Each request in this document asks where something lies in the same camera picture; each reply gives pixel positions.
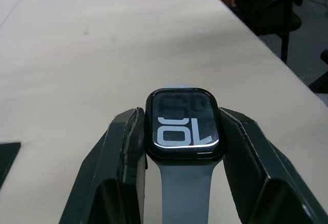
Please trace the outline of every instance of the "table surface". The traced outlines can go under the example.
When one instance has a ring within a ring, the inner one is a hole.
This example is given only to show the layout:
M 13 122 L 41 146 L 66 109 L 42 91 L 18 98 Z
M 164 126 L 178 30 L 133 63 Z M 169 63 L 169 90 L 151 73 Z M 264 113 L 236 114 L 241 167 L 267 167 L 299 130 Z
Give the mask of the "table surface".
M 328 211 L 328 109 L 219 0 L 0 6 L 0 142 L 23 142 L 0 191 L 1 223 L 58 223 L 113 117 L 172 85 L 207 89 L 256 120 Z M 160 220 L 160 174 L 149 160 L 145 223 Z M 209 223 L 240 223 L 222 163 Z

